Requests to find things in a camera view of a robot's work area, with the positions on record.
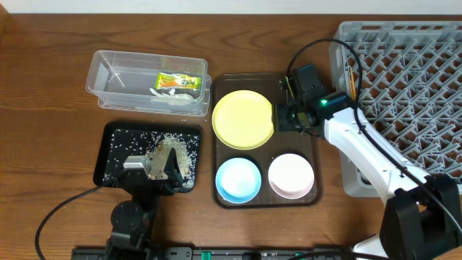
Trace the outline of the pink bowl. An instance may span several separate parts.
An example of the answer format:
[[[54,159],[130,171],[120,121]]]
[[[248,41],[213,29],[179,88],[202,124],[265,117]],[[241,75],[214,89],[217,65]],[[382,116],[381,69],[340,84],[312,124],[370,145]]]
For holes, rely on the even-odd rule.
[[[268,170],[270,187],[285,199],[300,199],[315,183],[314,170],[302,156],[287,153],[276,157]]]

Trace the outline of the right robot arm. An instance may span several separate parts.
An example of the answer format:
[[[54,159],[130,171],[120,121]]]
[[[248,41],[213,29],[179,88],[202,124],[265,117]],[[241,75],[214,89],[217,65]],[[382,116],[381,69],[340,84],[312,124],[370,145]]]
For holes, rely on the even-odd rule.
[[[344,92],[329,94],[313,65],[281,83],[275,131],[321,137],[345,154],[385,205],[380,232],[352,248],[356,259],[434,259],[461,246],[461,206],[456,182],[409,162],[363,116]]]

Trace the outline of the green snack wrapper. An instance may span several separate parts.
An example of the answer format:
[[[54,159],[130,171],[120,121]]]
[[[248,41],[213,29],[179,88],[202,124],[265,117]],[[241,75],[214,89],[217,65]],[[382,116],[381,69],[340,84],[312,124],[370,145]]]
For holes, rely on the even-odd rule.
[[[156,90],[199,90],[201,84],[202,78],[200,77],[194,77],[187,74],[167,74],[160,72],[157,76],[154,88]]]

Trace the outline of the white tissue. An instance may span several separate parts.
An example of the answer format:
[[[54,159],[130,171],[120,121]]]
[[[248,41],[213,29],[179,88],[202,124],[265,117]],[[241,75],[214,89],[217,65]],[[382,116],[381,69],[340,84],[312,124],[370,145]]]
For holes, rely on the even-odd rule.
[[[176,93],[175,89],[171,89],[167,92],[158,92],[154,88],[150,88],[149,91],[157,97],[160,98],[177,98],[177,99],[185,99],[185,100],[192,100],[193,97],[186,93]]]

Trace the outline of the wooden chopstick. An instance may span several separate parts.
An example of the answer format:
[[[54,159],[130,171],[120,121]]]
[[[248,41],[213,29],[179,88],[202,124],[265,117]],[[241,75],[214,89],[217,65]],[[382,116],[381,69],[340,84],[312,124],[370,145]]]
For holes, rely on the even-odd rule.
[[[293,91],[292,91],[292,87],[291,87],[291,84],[290,84],[289,77],[287,75],[285,75],[284,78],[286,80],[287,89],[288,89],[288,92],[290,94],[290,97],[294,100],[295,97],[294,97],[294,94],[293,94]]]
[[[355,101],[356,97],[357,97],[357,93],[356,93],[354,72],[353,72],[352,68],[349,68],[349,88],[350,88],[351,99],[353,99],[353,101]]]

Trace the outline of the light blue bowl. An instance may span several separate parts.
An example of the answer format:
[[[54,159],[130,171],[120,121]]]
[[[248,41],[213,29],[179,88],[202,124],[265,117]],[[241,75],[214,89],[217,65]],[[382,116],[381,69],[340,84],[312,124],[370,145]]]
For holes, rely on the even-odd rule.
[[[261,172],[257,165],[243,157],[234,157],[222,163],[215,177],[218,194],[231,204],[244,204],[254,199],[261,183]]]

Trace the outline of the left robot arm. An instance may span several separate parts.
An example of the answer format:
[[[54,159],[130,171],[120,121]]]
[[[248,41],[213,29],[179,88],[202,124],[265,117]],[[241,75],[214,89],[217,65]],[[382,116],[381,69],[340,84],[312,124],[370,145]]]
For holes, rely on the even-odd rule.
[[[167,156],[166,179],[148,177],[151,163],[145,156],[129,156],[113,177],[113,185],[131,195],[112,211],[113,226],[104,259],[157,259],[158,247],[150,242],[161,196],[172,196],[183,183],[175,149]]]

